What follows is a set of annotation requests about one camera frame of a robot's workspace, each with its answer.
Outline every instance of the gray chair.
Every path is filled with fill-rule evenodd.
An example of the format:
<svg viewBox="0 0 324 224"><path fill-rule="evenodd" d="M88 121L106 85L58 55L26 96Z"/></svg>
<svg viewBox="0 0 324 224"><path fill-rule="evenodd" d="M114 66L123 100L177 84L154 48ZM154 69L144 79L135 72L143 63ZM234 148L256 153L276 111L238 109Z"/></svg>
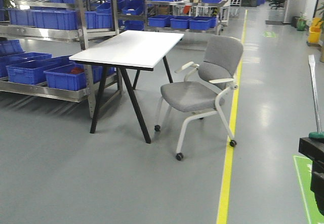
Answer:
<svg viewBox="0 0 324 224"><path fill-rule="evenodd" d="M223 96L237 88L234 81L234 74L242 53L243 45L240 40L228 36L212 36L207 44L204 61L200 65L189 62L175 71L175 73L179 73L186 68L193 68L184 77L183 82L161 86L162 97L157 106L155 131L158 132L161 130L159 120L161 106L164 100L169 104L166 115L170 113L171 108L184 113L193 113L182 124L176 150L177 160L181 161L183 159L181 148L188 123L192 120L202 119L217 113L219 113L227 130L230 145L232 147L236 146L236 141L226 121L221 105L225 102ZM200 82L188 81L188 78L196 71L198 71L201 79L217 86L221 92L216 93Z"/></svg>

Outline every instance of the yellow floor line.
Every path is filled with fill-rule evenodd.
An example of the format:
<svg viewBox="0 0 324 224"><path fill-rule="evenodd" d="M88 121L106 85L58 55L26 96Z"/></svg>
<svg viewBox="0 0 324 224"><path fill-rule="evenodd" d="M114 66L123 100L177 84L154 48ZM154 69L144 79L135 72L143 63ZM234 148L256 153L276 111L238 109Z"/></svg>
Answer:
<svg viewBox="0 0 324 224"><path fill-rule="evenodd" d="M245 10L243 32L242 32L242 36L241 36L241 42L243 44L245 42L245 35L246 35L246 29L247 29L247 16L248 16L248 10ZM231 109L231 115L230 115L230 120L229 120L229 127L232 130L233 134L235 134L235 127L236 127L238 94L239 94L241 72L242 72L242 59L237 67L236 82L238 85L238 89L235 90L234 94L233 94L232 109ZM229 144L227 144L216 224L226 224L227 223L233 153L234 153L234 148L229 146Z"/></svg>

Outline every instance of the white tabletop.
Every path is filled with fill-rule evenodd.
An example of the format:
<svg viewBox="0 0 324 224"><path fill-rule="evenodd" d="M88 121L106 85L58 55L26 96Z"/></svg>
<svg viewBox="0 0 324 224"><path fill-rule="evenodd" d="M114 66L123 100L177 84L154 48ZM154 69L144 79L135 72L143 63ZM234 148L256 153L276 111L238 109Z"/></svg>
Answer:
<svg viewBox="0 0 324 224"><path fill-rule="evenodd" d="M183 36L180 33L127 30L70 59L153 69Z"/></svg>

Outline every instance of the white table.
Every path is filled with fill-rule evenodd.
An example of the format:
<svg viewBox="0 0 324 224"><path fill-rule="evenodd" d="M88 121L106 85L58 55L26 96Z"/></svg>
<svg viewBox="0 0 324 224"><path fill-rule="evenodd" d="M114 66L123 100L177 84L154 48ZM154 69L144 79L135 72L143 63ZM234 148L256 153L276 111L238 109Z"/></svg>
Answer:
<svg viewBox="0 0 324 224"><path fill-rule="evenodd" d="M173 82L166 54L183 36L184 35L180 33L128 30L70 57L71 60L75 60L78 63L103 66L96 107L92 118L91 133L96 131L100 101L106 82L105 75L107 74L107 68L118 67L131 98L145 141L147 143L151 142L126 69L137 69L134 82L135 88L139 71L153 71L156 64L163 59L169 81L170 83Z"/></svg>

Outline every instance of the green floor marking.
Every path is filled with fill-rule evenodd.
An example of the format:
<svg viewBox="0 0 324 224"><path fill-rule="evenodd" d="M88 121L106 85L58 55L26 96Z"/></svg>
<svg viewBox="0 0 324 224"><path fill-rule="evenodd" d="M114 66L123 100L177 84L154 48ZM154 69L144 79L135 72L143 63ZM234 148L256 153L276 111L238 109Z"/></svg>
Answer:
<svg viewBox="0 0 324 224"><path fill-rule="evenodd" d="M294 156L294 162L308 224L324 224L324 216L318 211L314 193L310 190L312 161L306 157Z"/></svg>
<svg viewBox="0 0 324 224"><path fill-rule="evenodd" d="M265 38L276 38L276 37L277 37L277 34L274 33L273 31L265 31L265 32L263 33L263 36L264 36Z"/></svg>

